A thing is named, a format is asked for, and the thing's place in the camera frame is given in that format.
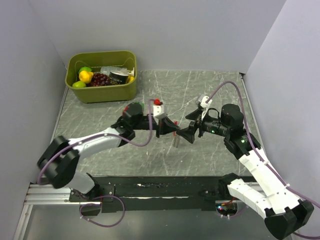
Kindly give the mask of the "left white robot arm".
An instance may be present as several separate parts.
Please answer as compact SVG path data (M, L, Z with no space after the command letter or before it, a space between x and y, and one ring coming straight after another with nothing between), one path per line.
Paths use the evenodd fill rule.
M37 184L43 184L42 177L45 177L47 184L55 189L68 187L87 201L93 201L101 195L100 185L89 173L77 170L79 161L126 144L144 147L153 134L159 137L179 129L169 119L161 101L149 100L148 114L144 114L143 104L132 102L118 120L103 131L80 138L56 137L37 162L40 170Z

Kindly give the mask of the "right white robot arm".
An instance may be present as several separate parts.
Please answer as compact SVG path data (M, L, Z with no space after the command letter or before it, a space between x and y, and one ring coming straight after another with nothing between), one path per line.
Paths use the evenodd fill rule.
M234 173L220 179L218 193L223 199L234 197L243 201L264 220L268 231L278 240L303 227L314 211L314 205L289 190L276 175L257 139L244 128L244 115L239 106L225 104L219 117L211 117L199 107L186 116L188 127L178 130L177 135L188 142L195 141L195 133L202 137L205 132L222 136L224 145L251 173L262 189L253 189Z

